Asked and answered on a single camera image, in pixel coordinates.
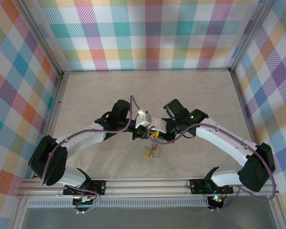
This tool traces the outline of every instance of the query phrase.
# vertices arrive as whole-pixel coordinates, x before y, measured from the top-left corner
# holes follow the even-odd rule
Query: table surface
[[[228,71],[144,71],[70,74],[54,137],[77,132],[134,95],[153,117],[168,117],[163,106],[178,99],[189,111],[200,109],[219,125],[250,140],[245,118]],[[204,177],[239,170],[227,153],[195,137],[157,146],[159,158],[144,158],[149,140],[132,141],[131,133],[117,134],[71,156],[67,165],[94,178]]]

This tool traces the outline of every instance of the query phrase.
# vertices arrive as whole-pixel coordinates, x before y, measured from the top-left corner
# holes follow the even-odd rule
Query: perforated metal panel
[[[207,197],[184,198],[103,198],[100,207],[154,208],[154,207],[205,207]],[[32,198],[29,208],[73,207],[71,198]]]

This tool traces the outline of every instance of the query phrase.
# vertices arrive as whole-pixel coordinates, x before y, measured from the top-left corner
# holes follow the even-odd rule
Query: wire
[[[240,193],[240,188],[238,189],[238,191],[237,191],[236,195],[233,197],[233,199],[232,199],[229,203],[227,203],[226,205],[224,205],[221,209],[224,209],[224,208],[230,206],[231,204],[233,204],[234,201],[236,200],[236,198],[238,197],[239,193]]]
[[[181,138],[189,129],[195,127],[195,126],[205,126],[205,127],[208,127],[208,128],[211,128],[213,130],[216,130],[218,132],[221,132],[223,133],[224,135],[226,135],[227,137],[233,139],[234,141],[236,141],[237,143],[239,144],[243,144],[243,142],[241,140],[239,140],[237,137],[233,136],[232,134],[226,132],[225,130],[222,130],[222,129],[219,129],[217,126],[213,126],[213,125],[210,125],[210,124],[205,124],[205,123],[196,123],[196,124],[193,124],[193,125],[190,125],[189,127],[187,127],[184,131],[182,131],[180,133],[180,135],[178,137],[176,137],[174,140],[172,141],[169,141],[169,142],[155,142],[151,137],[150,137],[150,131],[152,128],[154,128],[154,126],[151,126],[148,130],[147,130],[147,137],[154,143],[158,143],[160,145],[168,145],[168,144],[171,144],[171,143],[174,143],[175,141],[177,141],[179,138]],[[251,148],[250,146],[248,146],[247,148],[249,151],[251,151],[251,153],[255,154],[258,159],[260,159],[260,161],[263,163],[264,167],[266,168],[269,176],[270,176],[270,179],[271,179],[271,182],[272,182],[272,194],[270,197],[268,198],[261,198],[261,197],[258,197],[256,195],[254,195],[252,192],[242,188],[241,186],[239,185],[236,185],[240,190],[248,193],[249,195],[253,196],[254,198],[260,200],[260,201],[270,201],[272,200],[275,195],[276,195],[276,183],[275,183],[275,179],[272,175],[272,172],[269,168],[269,166],[267,165],[266,161],[253,149]]]
[[[93,209],[95,209],[95,208],[100,204],[101,196],[100,196],[100,194],[98,194],[97,192],[94,192],[94,191],[91,191],[91,190],[87,190],[87,189],[84,189],[84,188],[74,187],[74,186],[72,186],[72,185],[65,185],[65,186],[68,186],[68,187],[70,187],[70,188],[72,188],[72,189],[75,189],[75,190],[78,190],[78,191],[89,192],[89,193],[91,193],[91,194],[95,194],[95,195],[98,197],[98,201],[96,202],[96,204],[95,204],[93,207],[91,207],[91,208],[89,208],[88,210],[86,210],[86,211],[80,211],[80,210],[78,210],[78,208],[77,208],[78,203],[77,203],[77,204],[75,205],[75,210],[76,210],[78,213],[87,213],[87,212],[89,212],[89,211],[92,211]]]
[[[188,186],[188,184],[187,184],[189,181],[190,181],[190,180],[188,180],[188,181],[186,182],[186,186],[187,186],[188,188],[191,188],[191,187],[190,187],[190,186]]]
[[[188,137],[188,136],[183,135],[183,137],[190,139],[190,138],[193,138],[194,136]]]
[[[41,186],[43,185],[43,183],[44,183],[44,179],[45,179],[45,177],[46,177],[46,174],[47,174],[47,171],[48,171],[48,167],[49,167],[50,161],[51,161],[51,159],[52,159],[52,157],[53,157],[53,155],[54,155],[54,152],[57,150],[58,147],[60,147],[63,143],[65,143],[66,141],[72,139],[73,137],[75,137],[75,136],[77,136],[77,135],[80,135],[80,134],[82,134],[82,133],[85,133],[85,132],[91,132],[91,131],[93,131],[93,132],[103,132],[103,133],[111,133],[111,134],[117,134],[117,133],[119,133],[119,132],[123,132],[124,130],[126,130],[126,129],[129,127],[129,125],[130,125],[130,123],[131,123],[131,121],[132,121],[133,103],[134,103],[135,106],[138,108],[138,110],[140,109],[139,106],[138,106],[138,104],[136,103],[134,97],[131,95],[131,96],[130,96],[130,107],[129,107],[129,119],[128,119],[127,125],[126,125],[123,129],[121,129],[121,130],[85,129],[85,130],[81,130],[81,131],[79,131],[79,132],[76,132],[76,133],[72,134],[71,136],[69,136],[69,137],[63,139],[61,142],[59,142],[59,143],[54,147],[54,149],[50,152],[50,154],[49,154],[49,157],[48,157],[48,159],[47,159],[46,165],[45,165],[44,170],[43,170],[43,174],[42,174],[42,177],[41,177],[41,182],[40,182],[40,184],[39,184],[39,187],[41,187]]]
[[[225,190],[225,197],[224,197],[224,199],[226,199],[227,198],[227,188],[224,186],[224,190]]]

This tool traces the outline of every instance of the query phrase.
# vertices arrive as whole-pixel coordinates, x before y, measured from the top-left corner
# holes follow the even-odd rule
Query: colorful plaid pattern
[[[286,210],[286,0],[274,3],[236,73],[254,139],[274,149]]]
[[[58,76],[12,0],[0,0],[0,229],[42,137]]]
[[[26,1],[67,71],[228,68],[263,2]]]

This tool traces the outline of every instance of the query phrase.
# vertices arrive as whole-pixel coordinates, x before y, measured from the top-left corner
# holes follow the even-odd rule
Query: metal frame
[[[63,95],[66,90],[68,78],[69,78],[69,75],[64,74],[62,78],[60,79],[60,81],[58,82],[57,93],[56,93],[55,100],[54,100],[54,103],[51,109],[49,120],[46,125],[44,135],[54,134],[54,129],[56,126],[59,111],[61,109],[61,102],[62,102]]]
[[[231,72],[232,73],[234,73],[236,71],[237,67],[239,66],[242,59],[244,58],[245,53],[249,49],[253,39],[255,38],[256,34],[258,33],[259,29],[261,28],[262,23],[264,22],[266,16],[268,15],[269,11],[271,10],[271,7],[272,7],[274,2],[275,2],[275,0],[265,0],[263,2],[261,9],[257,13],[258,14],[257,17],[255,18],[255,20],[252,23],[250,31],[246,35],[244,43],[240,47],[240,50],[238,51],[232,65],[231,65]]]
[[[53,55],[51,49],[49,48],[45,38],[40,31],[38,25],[36,24],[35,20],[33,19],[29,9],[23,3],[22,0],[13,0],[16,7],[18,8],[19,12],[21,13],[22,17],[24,18],[25,22],[27,23],[29,29],[31,30],[32,34],[34,35],[37,43],[40,45],[41,49],[43,50],[45,56],[48,58],[50,64],[56,71],[59,76],[62,76],[62,69],[60,68],[55,56]]]
[[[127,74],[127,73],[133,73],[133,72],[144,72],[144,71],[148,71],[149,73],[155,72],[158,73],[159,71],[163,72],[163,71],[170,71],[170,72],[227,72],[229,71],[228,69],[222,69],[222,68],[218,68],[218,69],[163,69],[163,70],[134,70],[134,71],[126,71],[126,70],[112,70],[109,71],[110,73],[123,73],[123,74]],[[65,74],[107,74],[108,71],[83,71],[83,72],[69,72],[66,71],[64,72]]]
[[[270,209],[278,229],[286,229],[286,212],[281,205],[282,200],[279,195],[269,201]]]
[[[102,196],[104,200],[125,200],[125,199],[135,199],[135,200],[146,200],[149,199],[172,199],[172,200],[181,200],[176,206],[188,206],[188,202],[186,200],[196,199],[198,201],[203,201],[205,197],[210,196],[205,195],[192,195],[189,188],[186,187],[186,182],[189,179],[193,179],[194,177],[183,177],[183,178],[105,178],[106,180],[106,192],[105,195]],[[23,225],[23,221],[25,218],[26,210],[30,207],[31,200],[45,200],[45,201],[53,201],[56,199],[60,200],[71,200],[72,197],[66,197],[62,195],[63,185],[55,184],[53,186],[45,186],[39,188],[38,185],[40,183],[40,179],[26,179],[23,181],[18,198],[19,205],[17,209],[17,215],[15,217],[14,222],[11,224],[12,229],[20,229]],[[234,193],[228,194],[229,196],[235,196],[237,192],[237,187],[234,187]],[[270,181],[267,181],[263,186],[262,190],[258,193],[255,193],[258,196],[269,196],[272,193],[272,185]],[[240,196],[248,196],[247,193],[241,191]],[[275,202],[273,206],[279,207],[279,204]],[[157,204],[151,205],[151,207],[158,207]],[[276,213],[274,218],[276,220],[277,225],[281,225],[285,222],[285,220],[281,220],[281,216],[284,214],[281,211],[281,208],[275,208]]]
[[[253,133],[251,131],[251,128],[250,128],[249,120],[248,120],[248,117],[247,117],[246,112],[245,112],[245,107],[243,106],[242,101],[240,100],[240,93],[239,93],[239,91],[237,89],[237,84],[236,84],[236,82],[235,82],[235,80],[233,78],[234,74],[231,71],[230,71],[230,74],[231,74],[231,77],[232,77],[232,81],[233,81],[233,84],[234,84],[234,87],[235,87],[235,91],[236,91],[236,94],[237,94],[237,97],[238,97],[238,101],[239,101],[240,107],[241,107],[241,109],[243,111],[243,115],[244,115],[245,122],[246,122],[246,125],[247,125],[247,128],[248,128],[248,131],[249,131],[250,138],[254,142],[255,141],[255,139],[253,138],[254,135],[253,135]]]

